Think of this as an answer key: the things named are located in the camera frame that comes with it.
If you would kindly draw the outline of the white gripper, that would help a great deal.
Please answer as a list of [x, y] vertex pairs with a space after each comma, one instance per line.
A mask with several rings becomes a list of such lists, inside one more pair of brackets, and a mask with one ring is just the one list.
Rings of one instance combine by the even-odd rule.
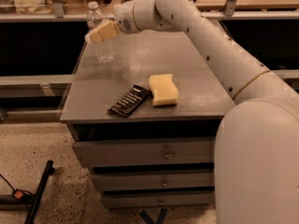
[[114, 5], [114, 19], [116, 22], [103, 20], [95, 24], [90, 21], [88, 23], [89, 32], [85, 35], [85, 41], [88, 44], [98, 43], [118, 36], [121, 31], [125, 34], [135, 34], [134, 5], [135, 0]]

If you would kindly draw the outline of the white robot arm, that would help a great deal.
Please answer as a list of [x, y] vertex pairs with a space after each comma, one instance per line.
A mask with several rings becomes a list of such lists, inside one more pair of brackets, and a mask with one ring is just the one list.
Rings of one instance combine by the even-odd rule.
[[192, 0], [133, 0], [86, 36], [178, 28], [235, 107], [217, 131], [214, 175], [219, 224], [299, 224], [299, 94], [201, 15]]

